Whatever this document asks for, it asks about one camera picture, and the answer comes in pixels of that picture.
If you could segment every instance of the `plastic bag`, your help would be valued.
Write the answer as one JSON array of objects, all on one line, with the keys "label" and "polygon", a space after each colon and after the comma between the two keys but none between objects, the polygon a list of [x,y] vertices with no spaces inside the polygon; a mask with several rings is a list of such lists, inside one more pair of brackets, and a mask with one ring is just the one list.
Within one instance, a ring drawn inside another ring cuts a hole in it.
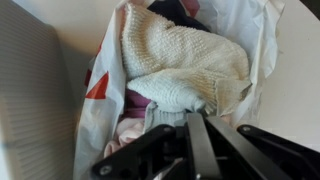
[{"label": "plastic bag", "polygon": [[[125,72],[120,36],[124,16],[122,1],[115,7],[96,57],[78,127],[74,179],[88,179],[91,166],[102,159],[123,112]],[[145,7],[153,0],[132,0]],[[264,80],[272,73],[278,56],[276,25],[284,4],[279,0],[181,0],[187,14],[242,46],[248,54],[252,86],[232,114],[233,125],[258,123]]]}]

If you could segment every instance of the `cream knit fabric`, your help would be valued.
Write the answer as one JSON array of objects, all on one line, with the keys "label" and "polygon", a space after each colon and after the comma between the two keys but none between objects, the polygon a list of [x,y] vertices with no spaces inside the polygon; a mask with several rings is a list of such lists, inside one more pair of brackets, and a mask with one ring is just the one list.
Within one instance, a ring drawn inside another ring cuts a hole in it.
[{"label": "cream knit fabric", "polygon": [[224,37],[173,22],[128,3],[122,33],[128,88],[164,111],[229,114],[250,85],[245,51]]}]

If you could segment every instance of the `red print on bag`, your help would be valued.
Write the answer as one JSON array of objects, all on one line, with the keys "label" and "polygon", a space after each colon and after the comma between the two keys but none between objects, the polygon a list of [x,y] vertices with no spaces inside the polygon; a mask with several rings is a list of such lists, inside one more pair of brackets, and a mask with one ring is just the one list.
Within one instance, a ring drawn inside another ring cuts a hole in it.
[{"label": "red print on bag", "polygon": [[109,82],[109,73],[104,74],[96,85],[88,92],[88,99],[106,99],[106,91]]},{"label": "red print on bag", "polygon": [[187,11],[190,13],[190,16],[194,18],[200,9],[200,4],[198,0],[181,0],[181,2],[187,9]]}]

